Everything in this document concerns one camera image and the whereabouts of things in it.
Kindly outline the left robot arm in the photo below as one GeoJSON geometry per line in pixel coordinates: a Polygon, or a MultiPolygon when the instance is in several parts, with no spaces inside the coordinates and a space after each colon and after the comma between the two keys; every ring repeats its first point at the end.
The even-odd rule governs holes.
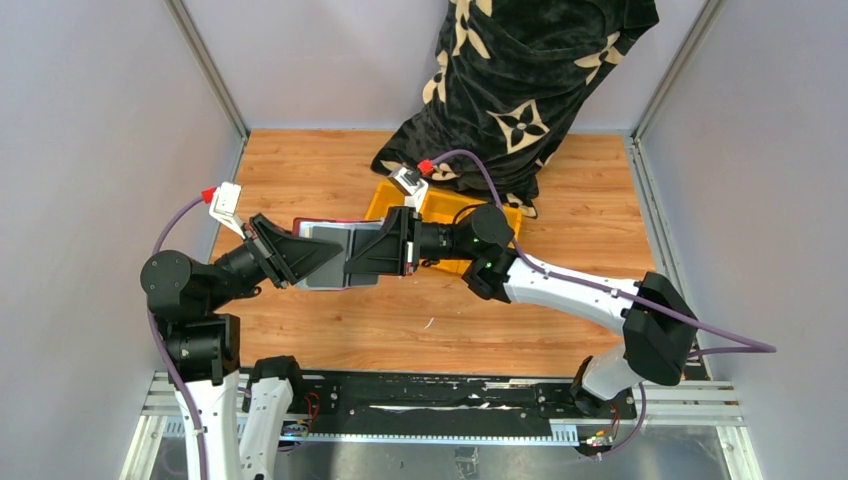
{"type": "Polygon", "coordinates": [[[159,249],[140,274],[186,429],[191,479],[273,478],[285,416],[306,400],[294,357],[261,359],[246,385],[247,422],[238,425],[241,320],[221,307],[258,296],[265,280],[277,288],[294,285],[343,250],[337,242],[295,236],[262,214],[242,233],[241,245],[213,263],[159,249]]]}

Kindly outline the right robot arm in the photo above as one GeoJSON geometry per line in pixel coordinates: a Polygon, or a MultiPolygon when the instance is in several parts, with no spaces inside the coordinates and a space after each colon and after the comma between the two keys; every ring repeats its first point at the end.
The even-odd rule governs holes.
{"type": "Polygon", "coordinates": [[[547,307],[619,334],[621,343],[587,357],[571,382],[572,406],[584,417],[644,381],[676,386],[683,377],[696,320],[661,274],[612,279],[543,263],[518,247],[504,212],[490,203],[454,223],[426,222],[414,208],[395,206],[382,221],[350,229],[348,274],[405,276],[427,262],[466,260],[462,279],[484,300],[547,307]]]}

